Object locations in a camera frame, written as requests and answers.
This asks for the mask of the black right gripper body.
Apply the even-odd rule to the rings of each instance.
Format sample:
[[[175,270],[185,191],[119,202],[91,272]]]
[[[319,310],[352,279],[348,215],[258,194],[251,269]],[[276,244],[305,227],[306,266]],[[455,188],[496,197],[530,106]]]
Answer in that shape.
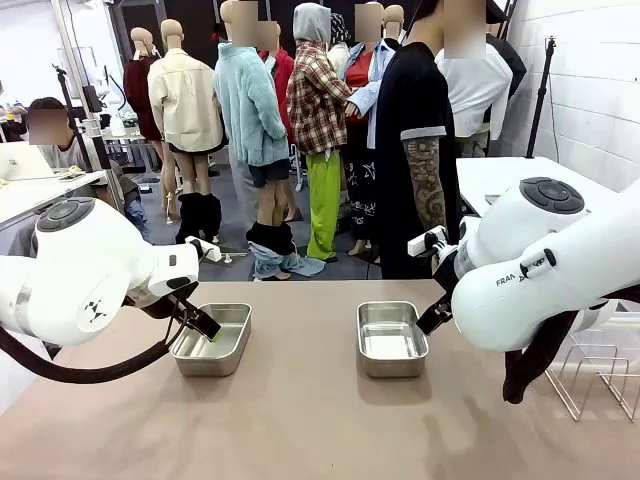
[[[459,278],[455,271],[455,260],[458,254],[456,247],[440,248],[432,259],[432,278],[445,291],[444,299],[451,300]]]

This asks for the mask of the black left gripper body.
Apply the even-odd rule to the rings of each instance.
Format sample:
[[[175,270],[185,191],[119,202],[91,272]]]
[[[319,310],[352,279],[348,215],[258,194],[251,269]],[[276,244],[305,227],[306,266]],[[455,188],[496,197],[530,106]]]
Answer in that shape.
[[[175,307],[179,311],[184,307],[198,285],[199,282],[194,281],[164,295],[152,293],[146,286],[136,287],[127,292],[123,305],[140,309],[154,319],[169,318]]]

